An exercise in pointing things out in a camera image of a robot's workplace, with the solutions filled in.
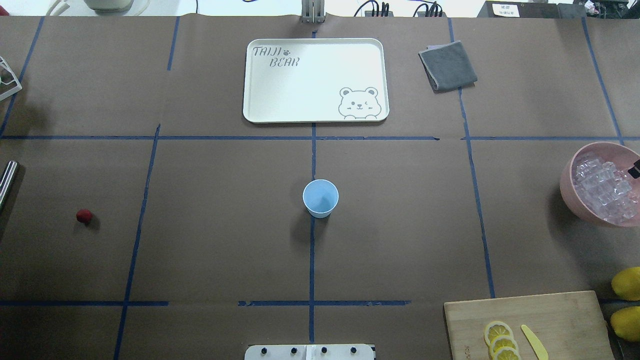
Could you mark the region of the pile of clear ice cubes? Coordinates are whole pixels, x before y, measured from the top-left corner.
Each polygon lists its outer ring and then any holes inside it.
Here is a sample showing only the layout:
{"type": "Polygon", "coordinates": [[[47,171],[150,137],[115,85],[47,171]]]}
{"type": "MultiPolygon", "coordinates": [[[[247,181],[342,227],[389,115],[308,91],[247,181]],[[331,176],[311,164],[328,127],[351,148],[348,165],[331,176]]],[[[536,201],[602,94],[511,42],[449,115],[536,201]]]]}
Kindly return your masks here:
{"type": "Polygon", "coordinates": [[[572,177],[578,198],[599,219],[620,225],[639,217],[636,179],[614,162],[584,153],[576,158],[572,177]]]}

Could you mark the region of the pink bowl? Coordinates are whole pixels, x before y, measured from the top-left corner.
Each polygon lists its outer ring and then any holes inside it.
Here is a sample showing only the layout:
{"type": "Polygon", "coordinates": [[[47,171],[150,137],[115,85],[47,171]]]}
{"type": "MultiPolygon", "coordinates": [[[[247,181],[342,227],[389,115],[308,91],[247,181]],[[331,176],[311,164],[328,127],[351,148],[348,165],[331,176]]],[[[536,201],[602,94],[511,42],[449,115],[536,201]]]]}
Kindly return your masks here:
{"type": "Polygon", "coordinates": [[[635,161],[638,161],[639,154],[628,148],[613,142],[597,141],[588,143],[579,148],[579,150],[567,162],[562,171],[559,187],[562,200],[579,219],[601,227],[608,228],[635,228],[639,226],[639,215],[635,215],[630,219],[623,219],[620,224],[614,223],[606,219],[605,216],[598,215],[594,210],[588,207],[587,202],[583,200],[578,192],[578,180],[575,179],[579,160],[586,160],[588,155],[592,157],[601,157],[602,160],[610,161],[618,166],[624,173],[630,177],[631,191],[639,194],[639,179],[632,178],[627,170],[630,169],[635,161]]]}

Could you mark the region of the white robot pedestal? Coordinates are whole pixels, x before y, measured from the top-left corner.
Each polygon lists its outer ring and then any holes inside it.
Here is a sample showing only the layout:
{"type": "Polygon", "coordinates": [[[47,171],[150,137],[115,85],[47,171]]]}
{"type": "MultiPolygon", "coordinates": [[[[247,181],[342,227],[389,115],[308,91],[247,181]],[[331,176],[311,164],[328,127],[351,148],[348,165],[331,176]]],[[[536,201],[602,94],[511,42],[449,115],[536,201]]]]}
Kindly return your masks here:
{"type": "Polygon", "coordinates": [[[247,347],[245,360],[375,360],[375,347],[364,343],[259,344],[247,347]]]}

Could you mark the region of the yellow plastic knife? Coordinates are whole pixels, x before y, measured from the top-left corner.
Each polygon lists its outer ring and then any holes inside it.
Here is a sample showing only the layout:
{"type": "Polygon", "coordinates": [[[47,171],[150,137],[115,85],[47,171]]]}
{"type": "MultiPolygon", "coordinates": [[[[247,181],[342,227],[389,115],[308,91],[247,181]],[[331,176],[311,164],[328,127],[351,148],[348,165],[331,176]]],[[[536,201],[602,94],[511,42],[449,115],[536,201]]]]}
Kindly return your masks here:
{"type": "Polygon", "coordinates": [[[549,360],[550,357],[548,351],[546,350],[546,347],[542,344],[540,338],[535,335],[531,328],[526,324],[522,324],[520,328],[537,359],[549,360]]]}

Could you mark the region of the red strawberry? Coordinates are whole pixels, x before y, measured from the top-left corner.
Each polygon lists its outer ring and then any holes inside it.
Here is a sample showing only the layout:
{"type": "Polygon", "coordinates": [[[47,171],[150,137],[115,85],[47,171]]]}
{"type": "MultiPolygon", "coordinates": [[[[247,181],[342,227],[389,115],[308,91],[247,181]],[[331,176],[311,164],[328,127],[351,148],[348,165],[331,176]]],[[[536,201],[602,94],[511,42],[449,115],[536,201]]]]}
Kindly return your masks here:
{"type": "Polygon", "coordinates": [[[94,218],[94,215],[89,209],[82,208],[76,212],[75,218],[78,221],[78,223],[90,224],[94,218]]]}

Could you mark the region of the lemon slices row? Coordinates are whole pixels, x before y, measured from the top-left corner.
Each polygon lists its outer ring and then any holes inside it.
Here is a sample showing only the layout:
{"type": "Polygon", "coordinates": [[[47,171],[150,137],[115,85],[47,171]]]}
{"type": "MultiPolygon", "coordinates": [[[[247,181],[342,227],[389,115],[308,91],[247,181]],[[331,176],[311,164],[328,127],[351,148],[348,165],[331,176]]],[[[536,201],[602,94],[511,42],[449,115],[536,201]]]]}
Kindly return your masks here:
{"type": "Polygon", "coordinates": [[[483,332],[489,360],[521,360],[519,345],[510,326],[500,320],[486,324],[483,332]]]}

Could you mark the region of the white bear tray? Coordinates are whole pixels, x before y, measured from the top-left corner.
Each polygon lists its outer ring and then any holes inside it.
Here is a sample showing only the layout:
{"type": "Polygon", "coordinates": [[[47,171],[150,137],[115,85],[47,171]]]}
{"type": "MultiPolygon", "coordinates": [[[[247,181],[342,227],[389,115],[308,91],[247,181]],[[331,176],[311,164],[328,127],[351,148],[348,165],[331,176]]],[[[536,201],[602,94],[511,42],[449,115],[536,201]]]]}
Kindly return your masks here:
{"type": "Polygon", "coordinates": [[[244,118],[256,125],[380,122],[390,113],[375,38],[259,38],[246,48],[244,118]]]}

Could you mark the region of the yellow lemon right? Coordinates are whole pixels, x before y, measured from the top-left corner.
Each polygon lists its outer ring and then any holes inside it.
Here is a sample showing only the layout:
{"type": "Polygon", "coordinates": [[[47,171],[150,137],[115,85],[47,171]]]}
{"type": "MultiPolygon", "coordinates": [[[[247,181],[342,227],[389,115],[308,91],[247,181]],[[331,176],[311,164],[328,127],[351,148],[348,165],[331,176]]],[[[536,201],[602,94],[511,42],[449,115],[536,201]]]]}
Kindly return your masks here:
{"type": "Polygon", "coordinates": [[[611,280],[611,289],[622,300],[640,300],[640,267],[626,268],[611,280]]]}

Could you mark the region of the light blue cup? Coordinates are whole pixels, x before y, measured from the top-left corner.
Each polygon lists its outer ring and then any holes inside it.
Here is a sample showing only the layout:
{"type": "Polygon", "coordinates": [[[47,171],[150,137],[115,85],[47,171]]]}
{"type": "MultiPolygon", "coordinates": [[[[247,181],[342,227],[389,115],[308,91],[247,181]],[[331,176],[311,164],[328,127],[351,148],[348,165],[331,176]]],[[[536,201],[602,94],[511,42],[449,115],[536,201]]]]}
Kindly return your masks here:
{"type": "Polygon", "coordinates": [[[314,218],[327,218],[339,203],[338,187],[326,179],[313,180],[304,187],[302,202],[314,218]]]}

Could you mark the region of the steel muddler black tip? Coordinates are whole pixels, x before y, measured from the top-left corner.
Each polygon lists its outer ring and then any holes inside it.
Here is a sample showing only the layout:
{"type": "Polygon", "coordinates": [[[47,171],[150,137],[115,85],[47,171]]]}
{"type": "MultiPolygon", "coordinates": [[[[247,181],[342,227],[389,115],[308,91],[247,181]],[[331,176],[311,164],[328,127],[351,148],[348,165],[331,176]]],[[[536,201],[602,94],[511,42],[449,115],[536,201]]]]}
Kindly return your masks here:
{"type": "Polygon", "coordinates": [[[10,189],[13,185],[15,177],[19,171],[19,163],[11,160],[4,167],[0,180],[0,211],[2,212],[7,198],[9,198],[10,189]]]}

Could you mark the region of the bamboo cutting board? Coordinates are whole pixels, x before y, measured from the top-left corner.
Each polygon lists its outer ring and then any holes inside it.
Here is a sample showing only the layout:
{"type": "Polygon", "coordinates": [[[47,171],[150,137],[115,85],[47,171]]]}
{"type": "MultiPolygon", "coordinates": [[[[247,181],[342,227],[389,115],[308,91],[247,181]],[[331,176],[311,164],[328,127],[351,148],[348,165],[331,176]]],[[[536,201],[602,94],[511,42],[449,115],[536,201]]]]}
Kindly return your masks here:
{"type": "Polygon", "coordinates": [[[535,333],[551,360],[614,358],[607,323],[593,291],[448,301],[443,307],[455,360],[489,360],[484,332],[493,321],[512,328],[523,360],[535,360],[537,356],[522,325],[535,333]]]}

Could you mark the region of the grey folded cloth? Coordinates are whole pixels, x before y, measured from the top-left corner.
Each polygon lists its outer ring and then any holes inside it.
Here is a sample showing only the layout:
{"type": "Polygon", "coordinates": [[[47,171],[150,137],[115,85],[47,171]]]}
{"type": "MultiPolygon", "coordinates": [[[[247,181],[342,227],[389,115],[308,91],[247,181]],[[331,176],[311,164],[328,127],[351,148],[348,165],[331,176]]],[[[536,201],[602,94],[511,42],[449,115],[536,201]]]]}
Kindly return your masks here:
{"type": "Polygon", "coordinates": [[[460,40],[447,44],[429,45],[418,53],[432,91],[455,91],[473,85],[478,75],[460,40]]]}

